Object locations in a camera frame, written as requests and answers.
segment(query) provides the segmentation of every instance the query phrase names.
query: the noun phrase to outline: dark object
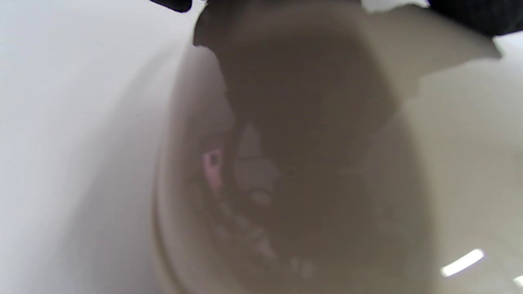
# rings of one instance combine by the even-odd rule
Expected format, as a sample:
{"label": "dark object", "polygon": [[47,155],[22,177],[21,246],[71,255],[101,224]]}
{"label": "dark object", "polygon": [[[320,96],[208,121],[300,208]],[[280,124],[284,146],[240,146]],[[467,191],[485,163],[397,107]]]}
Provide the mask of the dark object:
{"label": "dark object", "polygon": [[431,9],[488,36],[523,30],[522,0],[429,0]]}
{"label": "dark object", "polygon": [[192,0],[151,0],[176,12],[188,12],[192,6]]}

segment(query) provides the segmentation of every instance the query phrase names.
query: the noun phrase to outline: white wall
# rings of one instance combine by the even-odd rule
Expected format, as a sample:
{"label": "white wall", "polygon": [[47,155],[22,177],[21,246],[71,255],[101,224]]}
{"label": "white wall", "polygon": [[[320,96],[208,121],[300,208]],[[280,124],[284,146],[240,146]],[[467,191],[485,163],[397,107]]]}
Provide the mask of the white wall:
{"label": "white wall", "polygon": [[196,6],[0,0],[1,293],[157,293],[153,166]]}

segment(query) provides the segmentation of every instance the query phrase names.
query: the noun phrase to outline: white ceramic surface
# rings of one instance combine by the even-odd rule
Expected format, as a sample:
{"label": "white ceramic surface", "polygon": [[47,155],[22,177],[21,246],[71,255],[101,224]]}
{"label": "white ceramic surface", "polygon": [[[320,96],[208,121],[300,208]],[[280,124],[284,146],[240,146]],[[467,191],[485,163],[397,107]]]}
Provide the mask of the white ceramic surface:
{"label": "white ceramic surface", "polygon": [[520,293],[511,37],[414,6],[216,9],[185,53],[158,165],[167,292]]}

